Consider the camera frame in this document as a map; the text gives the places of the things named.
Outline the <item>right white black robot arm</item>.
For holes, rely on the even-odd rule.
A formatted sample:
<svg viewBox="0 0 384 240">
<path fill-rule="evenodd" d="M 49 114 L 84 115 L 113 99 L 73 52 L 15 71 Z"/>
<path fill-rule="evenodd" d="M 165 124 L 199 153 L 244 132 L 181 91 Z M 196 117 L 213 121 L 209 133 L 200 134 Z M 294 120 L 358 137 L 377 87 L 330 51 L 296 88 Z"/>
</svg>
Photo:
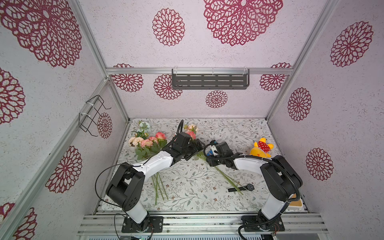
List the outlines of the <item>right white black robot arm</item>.
<svg viewBox="0 0 384 240">
<path fill-rule="evenodd" d="M 234 153 L 227 143 L 211 141 L 203 149 L 207 163 L 211 167 L 225 165 L 234 170 L 246 170 L 260 174 L 268 187 L 270 195 L 256 216 L 242 217 L 243 224 L 238 228 L 241 239 L 246 237 L 242 230 L 278 231 L 281 216 L 291 202 L 301 198 L 299 188 L 303 181 L 282 156 L 263 158 Z"/>
</svg>

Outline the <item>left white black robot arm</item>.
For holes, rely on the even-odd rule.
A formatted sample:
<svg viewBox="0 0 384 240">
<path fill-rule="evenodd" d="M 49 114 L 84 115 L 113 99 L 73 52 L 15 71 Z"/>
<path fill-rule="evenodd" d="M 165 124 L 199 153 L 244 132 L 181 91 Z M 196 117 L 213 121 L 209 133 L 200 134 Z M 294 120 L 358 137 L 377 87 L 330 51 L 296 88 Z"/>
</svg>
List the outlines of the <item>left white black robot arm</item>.
<svg viewBox="0 0 384 240">
<path fill-rule="evenodd" d="M 176 135 L 170 140 L 157 139 L 153 147 L 159 152 L 143 162 L 131 165 L 127 162 L 116 164 L 118 168 L 106 188 L 106 195 L 119 207 L 125 218 L 123 230 L 126 232 L 156 232 L 150 214 L 140 203 L 144 183 L 162 170 L 172 167 L 180 160 L 188 161 L 205 144 L 182 131 L 184 121 L 180 121 Z"/>
</svg>

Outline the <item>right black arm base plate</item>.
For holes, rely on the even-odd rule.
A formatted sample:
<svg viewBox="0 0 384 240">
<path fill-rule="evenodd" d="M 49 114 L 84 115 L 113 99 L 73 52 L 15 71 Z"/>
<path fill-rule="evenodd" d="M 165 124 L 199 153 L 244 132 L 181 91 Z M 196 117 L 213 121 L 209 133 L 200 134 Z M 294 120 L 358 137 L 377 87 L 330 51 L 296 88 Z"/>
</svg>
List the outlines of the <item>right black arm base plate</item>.
<svg viewBox="0 0 384 240">
<path fill-rule="evenodd" d="M 272 221 L 263 216 L 251 215 L 242 216 L 241 220 L 246 232 L 279 232 L 285 230 L 281 217 Z"/>
</svg>

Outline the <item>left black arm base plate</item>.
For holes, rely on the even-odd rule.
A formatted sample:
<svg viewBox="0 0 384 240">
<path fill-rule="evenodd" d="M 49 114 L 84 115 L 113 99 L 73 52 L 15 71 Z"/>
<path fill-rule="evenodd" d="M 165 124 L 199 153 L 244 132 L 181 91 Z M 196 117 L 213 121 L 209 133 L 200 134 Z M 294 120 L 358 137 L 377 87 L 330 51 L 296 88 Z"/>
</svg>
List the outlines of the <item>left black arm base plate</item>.
<svg viewBox="0 0 384 240">
<path fill-rule="evenodd" d="M 163 217 L 146 216 L 140 224 L 131 218 L 125 218 L 122 233 L 161 233 L 163 222 Z"/>
</svg>

